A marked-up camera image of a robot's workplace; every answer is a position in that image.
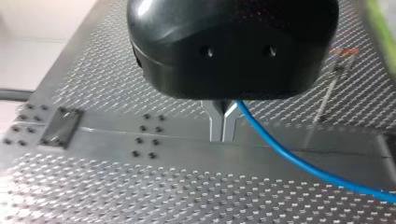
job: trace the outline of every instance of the black robotic gripper housing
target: black robotic gripper housing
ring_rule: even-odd
[[[268,100],[312,86],[338,10],[337,0],[130,0],[127,18],[136,60],[158,91]]]

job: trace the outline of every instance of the orange label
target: orange label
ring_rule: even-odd
[[[359,53],[358,48],[352,48],[352,49],[332,49],[330,51],[331,53],[339,53],[342,56],[348,55],[348,54],[357,54]]]

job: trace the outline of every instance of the diamond plate surface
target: diamond plate surface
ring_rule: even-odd
[[[395,223],[396,206],[319,183],[26,154],[2,223]]]
[[[129,40],[126,3],[112,1],[103,21],[65,74],[53,97],[54,103],[107,114],[150,112],[206,119],[200,102],[165,96],[143,78]]]
[[[396,87],[380,60],[373,39],[365,30],[361,14],[353,1],[340,0],[340,22],[334,49],[359,49],[351,70],[336,84],[323,113],[325,123],[353,125],[375,129],[396,126]],[[280,121],[285,124],[312,123],[321,100],[332,81],[330,56],[313,89],[302,96],[280,101],[249,102],[249,108],[261,122]]]

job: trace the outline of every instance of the metal tread plate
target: metal tread plate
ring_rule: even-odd
[[[209,143],[208,117],[198,102],[163,96],[142,78],[131,53],[125,4],[99,0],[7,133],[0,146],[0,222],[396,222],[395,204],[326,185],[296,169],[243,119],[233,144]],[[333,46],[359,48],[360,57],[335,89],[322,126],[306,129],[332,80],[331,59],[306,94],[249,106],[298,156],[362,184],[393,189],[395,165],[380,135],[343,126],[330,133],[338,124],[392,130],[395,120],[389,112],[395,110],[393,80],[360,21],[362,6],[351,0],[340,0],[340,6]],[[58,106],[86,113],[67,150],[37,148]],[[142,116],[147,113],[150,119]],[[140,125],[148,130],[141,133]],[[154,131],[157,126],[162,133]],[[337,147],[341,151],[332,151]]]
[[[1,222],[396,222],[395,204],[323,183],[271,148],[166,138],[150,147],[131,138],[78,131],[66,151],[2,147],[11,153],[1,159],[9,160],[1,175]],[[296,154],[364,184],[390,180],[382,159]],[[377,180],[367,183],[367,175]]]

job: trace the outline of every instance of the blue cable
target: blue cable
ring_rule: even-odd
[[[370,189],[363,185],[353,183],[349,180],[344,179],[343,177],[332,175],[326,171],[319,169],[318,167],[300,159],[296,155],[289,152],[285,149],[280,143],[278,143],[271,134],[269,134],[265,129],[260,125],[260,123],[253,118],[253,116],[248,111],[248,108],[242,101],[236,101],[238,107],[242,110],[245,117],[249,121],[249,123],[253,126],[253,128],[260,134],[260,136],[271,146],[274,150],[282,155],[287,160],[293,162],[297,166],[301,167],[302,169],[306,170],[309,174],[315,175],[320,179],[329,182],[331,184],[345,187],[346,189],[351,189],[355,192],[361,194],[371,194],[377,199],[388,201],[390,203],[396,203],[396,195],[381,191],[378,189]]]

